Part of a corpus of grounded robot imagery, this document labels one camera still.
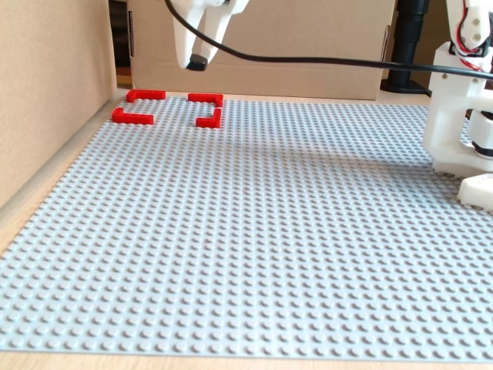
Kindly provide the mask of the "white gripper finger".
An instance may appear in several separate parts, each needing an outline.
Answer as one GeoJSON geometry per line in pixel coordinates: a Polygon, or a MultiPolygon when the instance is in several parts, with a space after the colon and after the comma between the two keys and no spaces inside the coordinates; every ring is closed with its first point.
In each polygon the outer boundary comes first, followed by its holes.
{"type": "MultiPolygon", "coordinates": [[[[196,0],[179,0],[171,1],[176,12],[192,27],[197,29],[200,24],[199,11],[195,10],[192,1],[196,0]]],[[[174,37],[176,46],[176,57],[180,68],[182,69],[205,69],[207,59],[201,55],[193,54],[193,45],[196,35],[184,27],[176,18],[173,20],[174,37]]]]}
{"type": "Polygon", "coordinates": [[[210,39],[221,43],[226,28],[233,15],[240,14],[248,4],[248,0],[231,1],[192,1],[200,18],[205,15],[204,34],[210,39]]]}

